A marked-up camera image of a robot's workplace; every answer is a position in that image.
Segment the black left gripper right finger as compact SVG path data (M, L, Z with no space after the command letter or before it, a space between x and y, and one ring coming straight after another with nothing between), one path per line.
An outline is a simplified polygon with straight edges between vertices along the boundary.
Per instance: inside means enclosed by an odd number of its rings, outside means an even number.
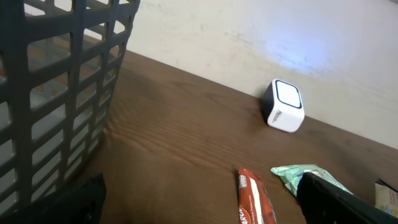
M310 172L298 183L297 200L307 223L397 224L396 217Z

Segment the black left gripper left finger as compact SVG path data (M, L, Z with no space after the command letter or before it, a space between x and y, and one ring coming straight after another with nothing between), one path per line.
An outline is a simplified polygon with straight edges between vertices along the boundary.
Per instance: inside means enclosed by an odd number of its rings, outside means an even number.
M97 173L2 217L1 223L99 223L105 198L104 176Z

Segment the light green wet wipes pack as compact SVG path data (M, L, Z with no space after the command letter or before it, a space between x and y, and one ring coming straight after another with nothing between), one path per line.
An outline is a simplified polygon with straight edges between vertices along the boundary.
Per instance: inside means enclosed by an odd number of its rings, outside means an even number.
M338 188L353 194L343 184L338 182L327 170L318 167L315 164L298 164L289 166L273 167L270 171L279 176L283 181L285 187L296 197L298 191L299 182L302 179L304 173L309 172L321 177L329 183L337 186Z

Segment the cream snack bag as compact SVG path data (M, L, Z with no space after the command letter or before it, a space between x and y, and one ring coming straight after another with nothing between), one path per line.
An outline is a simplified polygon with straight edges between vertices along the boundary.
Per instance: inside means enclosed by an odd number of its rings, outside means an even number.
M397 190L381 179L374 185L375 207L397 218Z

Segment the long orange snack bar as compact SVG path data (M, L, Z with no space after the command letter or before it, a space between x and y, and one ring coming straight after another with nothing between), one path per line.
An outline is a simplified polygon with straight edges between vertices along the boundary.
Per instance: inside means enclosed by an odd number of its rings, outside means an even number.
M238 170L239 223L276 224L276 216L262 179L250 170Z

